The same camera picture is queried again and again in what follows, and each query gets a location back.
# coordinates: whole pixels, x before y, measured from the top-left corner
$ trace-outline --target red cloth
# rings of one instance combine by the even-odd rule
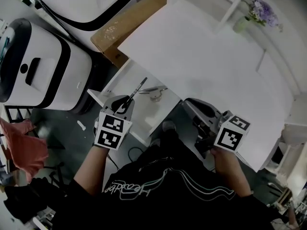
[[[30,120],[10,124],[0,118],[0,126],[11,151],[14,165],[25,171],[27,182],[30,183],[36,173],[44,167],[48,157],[46,141],[25,134],[35,128]]]

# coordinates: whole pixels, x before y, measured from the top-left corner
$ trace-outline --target open drawer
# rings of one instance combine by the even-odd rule
[[[130,95],[140,82],[147,77],[142,89],[163,85],[151,73],[129,59],[101,91],[87,90],[103,107],[106,100],[117,95]],[[145,146],[150,144],[150,135],[178,104],[180,98],[170,89],[162,92],[159,102],[152,102],[148,94],[135,94],[135,105],[131,117],[130,133]]]

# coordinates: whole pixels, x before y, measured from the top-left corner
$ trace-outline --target gray floor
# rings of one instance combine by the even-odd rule
[[[116,71],[117,69],[111,68],[107,79],[109,80],[116,73]],[[42,125],[40,125],[40,134],[42,136],[51,135],[65,147],[65,149],[50,149],[49,158],[47,159],[46,164],[50,166],[55,165],[60,161],[64,162],[65,166],[63,167],[62,172],[63,176],[66,178],[66,182],[73,178],[92,146],[94,141],[94,120],[98,117],[100,109],[101,106],[96,103],[92,109],[84,115],[74,115],[66,111],[46,109],[33,110],[31,116],[32,121],[37,121],[40,119],[44,120]],[[196,156],[198,156],[200,160],[202,160],[204,166],[207,169],[214,168],[213,156],[208,154],[207,158],[204,160],[195,149],[194,142],[197,137],[197,130],[192,125],[190,118],[187,116],[183,108],[178,106],[167,118],[174,121],[177,126],[177,132],[180,139],[195,153]],[[84,126],[86,126],[85,131],[83,131],[77,124],[78,120],[81,121]],[[161,127],[158,127],[158,129],[154,132],[153,137],[157,136],[159,132],[161,132]],[[111,150],[109,152],[110,157],[114,160],[118,167],[121,168],[130,162],[128,158],[128,151],[132,147],[139,147],[142,150],[146,150],[146,147],[144,147],[138,140],[129,134],[118,151]],[[140,153],[141,152],[137,149],[132,150],[130,153],[132,160],[136,160]],[[254,196],[265,204],[274,202],[278,196],[271,194],[270,191],[272,190],[266,186],[267,182],[269,181],[275,182],[274,177],[266,170],[255,173],[246,165],[241,165],[248,182],[254,191]],[[107,159],[104,185],[110,174],[115,173],[116,171],[115,165],[109,159]],[[48,173],[50,173],[49,170],[41,170],[37,177],[46,176]]]

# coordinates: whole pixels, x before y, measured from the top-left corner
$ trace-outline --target shoe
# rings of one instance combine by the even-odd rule
[[[157,139],[153,140],[153,141],[150,143],[150,146],[149,146],[149,147],[153,147],[153,146],[158,146],[158,147],[160,147],[160,144],[161,144],[161,139],[157,138]]]
[[[174,124],[174,122],[172,120],[166,120],[162,123],[162,130],[164,132],[170,130],[170,129],[174,129],[176,131],[176,125]]]

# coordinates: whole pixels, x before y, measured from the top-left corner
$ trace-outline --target vase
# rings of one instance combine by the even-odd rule
[[[240,33],[244,31],[248,27],[249,23],[250,23],[250,18],[243,16],[235,23],[233,27],[234,32]]]

